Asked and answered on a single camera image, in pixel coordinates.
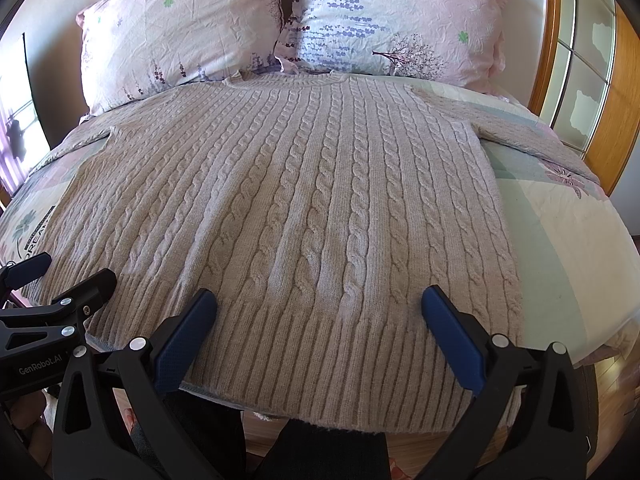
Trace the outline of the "beige cable-knit sweater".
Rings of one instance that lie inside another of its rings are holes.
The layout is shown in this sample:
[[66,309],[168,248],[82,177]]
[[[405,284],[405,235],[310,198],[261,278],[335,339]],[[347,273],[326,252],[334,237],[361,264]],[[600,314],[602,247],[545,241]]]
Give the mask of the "beige cable-knit sweater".
[[111,269],[89,332],[117,348],[209,289],[218,318],[190,385],[363,431],[449,430],[469,404],[422,318],[428,286],[486,330],[523,335],[483,142],[588,174],[559,141],[469,103],[345,74],[187,84],[88,120],[63,148],[98,139],[25,296]]

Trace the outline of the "pink floral pillow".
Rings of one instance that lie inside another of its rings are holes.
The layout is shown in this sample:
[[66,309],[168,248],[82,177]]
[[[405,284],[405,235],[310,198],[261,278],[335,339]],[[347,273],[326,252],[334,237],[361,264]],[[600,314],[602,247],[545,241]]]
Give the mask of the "pink floral pillow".
[[395,76],[488,93],[506,66],[509,0],[291,0],[285,70]]
[[100,0],[76,22],[92,116],[180,84],[279,66],[281,0]]

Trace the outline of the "pink floral left pillow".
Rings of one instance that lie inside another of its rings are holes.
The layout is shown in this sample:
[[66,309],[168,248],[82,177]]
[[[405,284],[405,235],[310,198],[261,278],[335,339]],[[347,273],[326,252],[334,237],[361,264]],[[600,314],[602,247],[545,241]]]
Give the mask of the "pink floral left pillow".
[[76,22],[92,116],[180,84],[279,66],[281,0],[100,0]]

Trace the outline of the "pink floral right pillow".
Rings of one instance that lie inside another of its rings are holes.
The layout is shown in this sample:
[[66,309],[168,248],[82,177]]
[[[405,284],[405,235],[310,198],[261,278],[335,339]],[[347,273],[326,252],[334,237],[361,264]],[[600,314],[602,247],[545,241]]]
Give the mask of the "pink floral right pillow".
[[509,0],[291,0],[285,70],[395,76],[488,93],[506,66]]

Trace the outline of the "wooden framed glass door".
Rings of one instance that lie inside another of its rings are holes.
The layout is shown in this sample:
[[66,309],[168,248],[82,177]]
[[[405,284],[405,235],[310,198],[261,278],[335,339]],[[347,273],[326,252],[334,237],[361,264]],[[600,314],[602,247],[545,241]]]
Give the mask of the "wooden framed glass door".
[[639,37],[620,3],[546,0],[528,107],[612,194],[639,140]]

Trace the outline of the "pastel patchwork bed sheet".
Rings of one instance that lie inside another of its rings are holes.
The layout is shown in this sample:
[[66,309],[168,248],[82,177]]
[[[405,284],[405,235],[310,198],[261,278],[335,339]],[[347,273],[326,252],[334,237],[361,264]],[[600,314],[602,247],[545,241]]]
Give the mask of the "pastel patchwork bed sheet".
[[[81,164],[111,128],[83,124],[35,166],[1,216],[1,261],[34,254]],[[634,350],[639,339],[639,255],[597,183],[553,162],[485,141],[512,237],[526,346],[558,340],[578,365]]]

